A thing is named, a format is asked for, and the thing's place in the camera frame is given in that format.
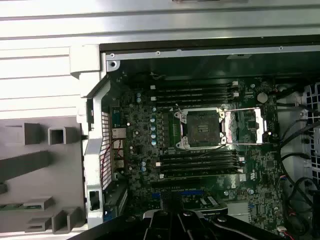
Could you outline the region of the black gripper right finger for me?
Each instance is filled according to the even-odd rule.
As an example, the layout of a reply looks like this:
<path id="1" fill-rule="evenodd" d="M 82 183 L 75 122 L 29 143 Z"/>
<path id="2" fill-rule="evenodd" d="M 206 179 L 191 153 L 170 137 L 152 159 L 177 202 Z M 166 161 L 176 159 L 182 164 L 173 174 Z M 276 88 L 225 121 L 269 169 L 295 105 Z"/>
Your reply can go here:
<path id="1" fill-rule="evenodd" d="M 198 211 L 184 208 L 181 194 L 174 193 L 174 213 L 179 217 L 189 240 L 280 240 L 277 234 L 239 220 L 228 214 L 206 219 Z"/>

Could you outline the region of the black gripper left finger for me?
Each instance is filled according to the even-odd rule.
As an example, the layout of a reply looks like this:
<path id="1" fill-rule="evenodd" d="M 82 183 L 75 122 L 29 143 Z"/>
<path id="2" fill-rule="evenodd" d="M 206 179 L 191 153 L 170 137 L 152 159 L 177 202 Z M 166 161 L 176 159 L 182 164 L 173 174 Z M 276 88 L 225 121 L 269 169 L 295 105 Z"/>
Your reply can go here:
<path id="1" fill-rule="evenodd" d="M 161 208 L 143 216 L 123 214 L 77 235 L 78 240 L 169 240 L 174 217 L 180 213 L 180 195 L 167 191 L 160 195 Z"/>

